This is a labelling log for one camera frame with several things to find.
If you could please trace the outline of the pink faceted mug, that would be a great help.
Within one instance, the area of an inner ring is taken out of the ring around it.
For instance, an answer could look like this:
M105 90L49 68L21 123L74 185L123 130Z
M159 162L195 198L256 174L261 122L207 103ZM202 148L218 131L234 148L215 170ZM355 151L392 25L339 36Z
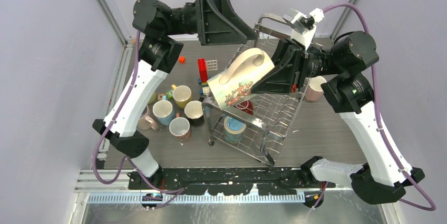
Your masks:
M319 100L324 93L321 87L321 85L324 83L326 83L326 79L322 76L311 78L305 94L305 100L308 102L315 102Z

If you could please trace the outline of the dark red mug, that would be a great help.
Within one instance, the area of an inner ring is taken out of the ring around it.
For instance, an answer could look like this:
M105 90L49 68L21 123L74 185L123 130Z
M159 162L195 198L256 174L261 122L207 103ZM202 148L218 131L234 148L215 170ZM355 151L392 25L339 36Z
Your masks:
M250 100L243 101L243 102L241 102L239 104L236 104L235 108L237 108L237 109L239 109L241 111L244 111L244 112L246 112L246 113L248 113L250 115L254 114L254 106L253 106L253 103Z

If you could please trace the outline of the cream mug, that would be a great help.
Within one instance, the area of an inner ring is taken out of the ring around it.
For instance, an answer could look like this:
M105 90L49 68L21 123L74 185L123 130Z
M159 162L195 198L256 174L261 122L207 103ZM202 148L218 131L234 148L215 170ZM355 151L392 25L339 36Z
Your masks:
M254 84L273 68L274 64L265 51L250 48L242 52L226 70L207 81L217 107L225 110L252 98Z

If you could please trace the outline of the blue butterfly mug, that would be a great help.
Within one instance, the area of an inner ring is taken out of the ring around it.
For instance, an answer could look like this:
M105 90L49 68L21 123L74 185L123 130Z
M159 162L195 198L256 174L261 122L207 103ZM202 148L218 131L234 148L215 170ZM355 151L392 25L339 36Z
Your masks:
M237 145L243 140L244 132L247 128L244 123L226 116L223 121L223 126L223 137L227 143Z

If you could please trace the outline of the black mug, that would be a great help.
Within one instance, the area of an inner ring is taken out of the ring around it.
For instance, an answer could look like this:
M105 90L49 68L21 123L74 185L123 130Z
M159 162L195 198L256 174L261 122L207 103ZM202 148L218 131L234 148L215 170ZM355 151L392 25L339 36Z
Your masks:
M184 113L192 126L202 126L205 122L200 101L189 102L184 108Z

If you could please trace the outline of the light blue faceted mug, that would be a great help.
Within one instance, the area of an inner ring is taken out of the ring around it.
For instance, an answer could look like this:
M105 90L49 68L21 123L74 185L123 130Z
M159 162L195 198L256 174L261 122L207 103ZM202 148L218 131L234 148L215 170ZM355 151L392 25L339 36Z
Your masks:
M152 107L152 113L156 119L165 126L169 126L176 117L173 105L168 100L159 100Z

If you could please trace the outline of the salmon pink mug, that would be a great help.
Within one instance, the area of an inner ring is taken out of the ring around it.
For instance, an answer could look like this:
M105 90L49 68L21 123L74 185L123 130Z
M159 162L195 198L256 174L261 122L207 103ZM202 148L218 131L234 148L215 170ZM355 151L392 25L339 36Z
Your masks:
M175 118L170 122L169 131L179 141L187 141L191 137L190 122L184 117Z

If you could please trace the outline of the iridescent pink mug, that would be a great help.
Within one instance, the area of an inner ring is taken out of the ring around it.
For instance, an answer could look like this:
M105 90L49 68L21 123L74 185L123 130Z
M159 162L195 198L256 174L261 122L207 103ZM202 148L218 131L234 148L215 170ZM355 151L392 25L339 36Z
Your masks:
M155 119L151 117L149 106L146 105L140 115L138 120L137 128L139 130L158 130L159 126Z

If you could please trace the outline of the pale yellow faceted mug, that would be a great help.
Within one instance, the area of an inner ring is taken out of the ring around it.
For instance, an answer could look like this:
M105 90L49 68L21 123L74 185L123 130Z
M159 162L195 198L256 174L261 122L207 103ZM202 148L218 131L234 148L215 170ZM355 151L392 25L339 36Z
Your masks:
M157 94L156 92L153 92L151 97L149 98L148 105L154 103L156 100L157 100Z

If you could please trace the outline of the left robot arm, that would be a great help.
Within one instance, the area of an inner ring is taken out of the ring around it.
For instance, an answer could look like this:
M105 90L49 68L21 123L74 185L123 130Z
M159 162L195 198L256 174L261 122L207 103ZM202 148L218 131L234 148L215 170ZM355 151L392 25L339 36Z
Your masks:
M230 0L195 0L180 8L159 0L137 0L133 16L133 27L144 34L134 71L112 111L92 126L132 161L147 188L156 189L162 181L159 164L137 124L149 98L180 56L183 44L172 36L197 34L201 45L229 45L245 44L257 34L236 14Z

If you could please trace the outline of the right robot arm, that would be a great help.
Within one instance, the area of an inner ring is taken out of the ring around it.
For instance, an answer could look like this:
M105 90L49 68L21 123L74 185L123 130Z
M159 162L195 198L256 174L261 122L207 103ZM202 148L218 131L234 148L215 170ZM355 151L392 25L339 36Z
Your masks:
M366 203L383 204L401 200L407 186L424 179L422 169L406 163L396 145L383 140L385 125L375 115L374 90L363 75L378 59L374 39L362 31L348 33L328 50L283 39L272 56L274 68L253 85L254 94L290 94L306 78L332 76L321 84L324 97L348 125L367 161L346 164L312 157L301 165L305 186L331 182L353 189Z

